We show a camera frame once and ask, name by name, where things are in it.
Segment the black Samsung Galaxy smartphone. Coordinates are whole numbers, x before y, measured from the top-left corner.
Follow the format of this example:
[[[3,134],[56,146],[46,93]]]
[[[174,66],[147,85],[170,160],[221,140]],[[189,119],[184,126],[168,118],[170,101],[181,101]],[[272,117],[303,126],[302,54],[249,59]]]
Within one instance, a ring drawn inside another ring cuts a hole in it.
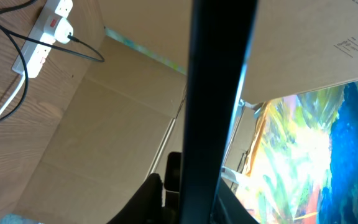
[[[179,223],[209,223],[244,84],[257,1],[193,1]]]

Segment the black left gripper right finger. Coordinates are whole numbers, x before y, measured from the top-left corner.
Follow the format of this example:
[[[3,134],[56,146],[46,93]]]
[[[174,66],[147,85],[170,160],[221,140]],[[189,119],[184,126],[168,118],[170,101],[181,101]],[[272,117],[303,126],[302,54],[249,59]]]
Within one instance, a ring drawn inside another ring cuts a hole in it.
[[[214,224],[258,224],[221,179],[211,213]]]

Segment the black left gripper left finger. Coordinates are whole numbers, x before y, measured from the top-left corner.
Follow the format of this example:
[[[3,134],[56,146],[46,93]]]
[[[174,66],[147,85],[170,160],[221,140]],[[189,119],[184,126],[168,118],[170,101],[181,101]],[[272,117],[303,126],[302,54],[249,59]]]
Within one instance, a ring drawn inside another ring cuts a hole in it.
[[[124,208],[108,224],[162,223],[162,181],[150,174]]]

